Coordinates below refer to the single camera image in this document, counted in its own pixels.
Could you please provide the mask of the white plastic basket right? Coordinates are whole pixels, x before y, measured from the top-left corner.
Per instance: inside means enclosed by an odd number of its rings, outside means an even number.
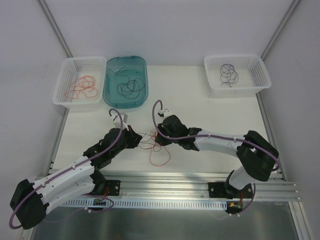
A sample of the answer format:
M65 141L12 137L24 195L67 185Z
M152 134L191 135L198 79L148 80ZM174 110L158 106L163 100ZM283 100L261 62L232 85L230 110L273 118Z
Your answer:
M209 55L204 69L214 98L253 97L272 86L263 60L254 54Z

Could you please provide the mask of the aluminium frame post left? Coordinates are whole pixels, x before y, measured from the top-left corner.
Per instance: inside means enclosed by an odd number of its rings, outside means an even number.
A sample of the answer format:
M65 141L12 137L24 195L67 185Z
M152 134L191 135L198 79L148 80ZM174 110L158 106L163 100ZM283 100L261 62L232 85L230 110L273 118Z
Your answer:
M38 3L40 9L42 10L46 20L48 21L54 35L56 36L58 43L60 45L60 47L62 48L65 56L67 58L72 58L73 54L68 46L67 41L65 40L59 25L57 24L55 17L52 13L52 11L50 10L50 7L48 6L48 3L46 0L36 0L36 2Z

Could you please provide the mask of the aluminium frame post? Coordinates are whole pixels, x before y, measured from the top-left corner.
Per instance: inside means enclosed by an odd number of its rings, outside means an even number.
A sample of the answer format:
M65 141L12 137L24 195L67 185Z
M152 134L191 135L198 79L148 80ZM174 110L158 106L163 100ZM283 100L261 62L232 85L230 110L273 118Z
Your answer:
M284 13L283 17L281 18L279 24L275 28L271 38L267 42L267 45L265 46L262 54L260 55L260 58L263 61L265 61L267 59L268 55L270 54L270 52L272 51L273 47L276 45L279 37L281 36L284 28L286 27L286 25L290 21L291 17L294 15L294 13L296 12L297 8L299 7L299 5L302 2L303 2L302 0L292 0L290 2L289 7L285 11L285 13Z
M68 46L67 41L65 40L59 25L57 24L55 17L52 13L52 11L50 10L50 7L48 6L48 3L46 0L36 0L36 2L38 3L40 9L42 10L46 20L48 21L54 35L56 36L58 43L60 45L60 47L62 48L65 56L67 58L72 58L73 54Z

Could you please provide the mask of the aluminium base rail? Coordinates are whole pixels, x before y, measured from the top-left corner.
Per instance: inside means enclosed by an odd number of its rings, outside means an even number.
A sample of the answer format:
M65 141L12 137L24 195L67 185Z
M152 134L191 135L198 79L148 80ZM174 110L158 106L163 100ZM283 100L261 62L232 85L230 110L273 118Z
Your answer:
M177 173L107 171L102 174L109 180L120 180L122 198L129 199L180 199L200 200L209 198L209 182L224 182L227 173ZM255 183L255 201L300 202L301 196L294 182L284 181L274 173L266 182Z

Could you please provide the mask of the teal transparent plastic tub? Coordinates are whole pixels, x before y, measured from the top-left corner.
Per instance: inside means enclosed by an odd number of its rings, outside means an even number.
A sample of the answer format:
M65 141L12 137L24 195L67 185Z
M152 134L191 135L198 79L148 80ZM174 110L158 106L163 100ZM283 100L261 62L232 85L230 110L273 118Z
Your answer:
M148 98L146 61L140 56L114 57L106 62L103 100L116 109L140 107Z

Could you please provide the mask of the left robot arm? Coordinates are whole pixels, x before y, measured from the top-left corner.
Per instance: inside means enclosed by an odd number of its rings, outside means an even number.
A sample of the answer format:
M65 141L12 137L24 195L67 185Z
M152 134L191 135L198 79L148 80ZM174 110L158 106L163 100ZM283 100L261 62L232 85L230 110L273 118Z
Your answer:
M31 229L56 207L81 195L106 197L111 188L100 170L123 150L138 147L142 138L130 125L112 128L71 165L33 182L19 182L9 203L13 211L9 227L17 229L13 224L17 218L19 227Z

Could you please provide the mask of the aluminium frame post right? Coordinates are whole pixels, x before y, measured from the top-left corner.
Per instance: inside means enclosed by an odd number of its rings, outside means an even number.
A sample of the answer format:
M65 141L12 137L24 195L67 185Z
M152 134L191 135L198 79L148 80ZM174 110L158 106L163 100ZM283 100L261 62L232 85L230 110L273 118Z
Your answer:
M283 17L281 18L279 24L275 28L271 38L267 42L267 45L265 46L262 54L260 55L260 58L263 61L265 61L267 59L268 55L270 54L270 52L272 51L273 47L276 45L279 37L281 36L284 28L286 27L286 25L290 21L291 17L294 15L294 13L296 12L297 8L299 7L299 5L302 2L303 2L302 0L292 0L290 2L289 7L285 11L285 13L284 13Z

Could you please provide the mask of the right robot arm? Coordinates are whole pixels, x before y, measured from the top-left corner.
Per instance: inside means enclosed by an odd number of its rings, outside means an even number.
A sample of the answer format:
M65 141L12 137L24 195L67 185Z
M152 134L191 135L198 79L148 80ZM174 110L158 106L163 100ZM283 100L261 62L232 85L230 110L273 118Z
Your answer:
M241 166L232 170L224 182L208 185L209 195L233 199L253 193L248 187L255 181L266 182L280 167L279 152L254 130L244 135L218 135L198 127L186 127L176 115L170 115L154 125L156 143L162 146L177 144L185 150L213 151L239 159Z

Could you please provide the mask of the white plastic basket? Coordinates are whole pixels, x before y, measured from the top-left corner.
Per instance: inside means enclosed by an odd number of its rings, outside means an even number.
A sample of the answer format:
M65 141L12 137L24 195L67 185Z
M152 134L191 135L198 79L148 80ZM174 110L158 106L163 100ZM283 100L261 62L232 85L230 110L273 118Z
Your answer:
M272 86L263 60L254 54L209 55L204 69L214 98L253 97Z
M91 110L102 102L107 60L103 56L70 57L63 61L52 103L74 110Z

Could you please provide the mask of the white plastic basket left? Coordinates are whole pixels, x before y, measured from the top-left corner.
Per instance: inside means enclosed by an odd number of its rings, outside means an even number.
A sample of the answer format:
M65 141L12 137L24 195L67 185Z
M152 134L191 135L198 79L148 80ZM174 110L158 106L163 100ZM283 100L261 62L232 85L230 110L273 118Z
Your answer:
M103 56L70 57L63 61L52 103L74 110L91 110L102 102L107 60Z

